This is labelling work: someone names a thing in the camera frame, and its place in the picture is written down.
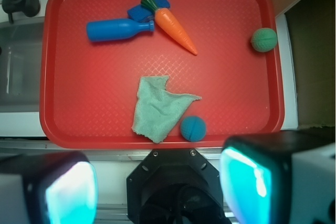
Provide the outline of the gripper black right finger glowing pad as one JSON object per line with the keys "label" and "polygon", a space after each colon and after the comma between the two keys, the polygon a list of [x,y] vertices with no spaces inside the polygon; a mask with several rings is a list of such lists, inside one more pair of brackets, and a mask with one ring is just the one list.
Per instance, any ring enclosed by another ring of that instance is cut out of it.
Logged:
{"label": "gripper black right finger glowing pad", "polygon": [[232,136],[220,156],[220,184],[239,223],[335,223],[333,129]]}

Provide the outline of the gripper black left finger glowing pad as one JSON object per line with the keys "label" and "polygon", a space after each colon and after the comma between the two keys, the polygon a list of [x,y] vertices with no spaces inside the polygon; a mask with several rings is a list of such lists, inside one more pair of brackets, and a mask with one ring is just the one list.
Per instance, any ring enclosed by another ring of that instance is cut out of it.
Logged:
{"label": "gripper black left finger glowing pad", "polygon": [[81,152],[1,158],[1,223],[93,223],[96,171]]}

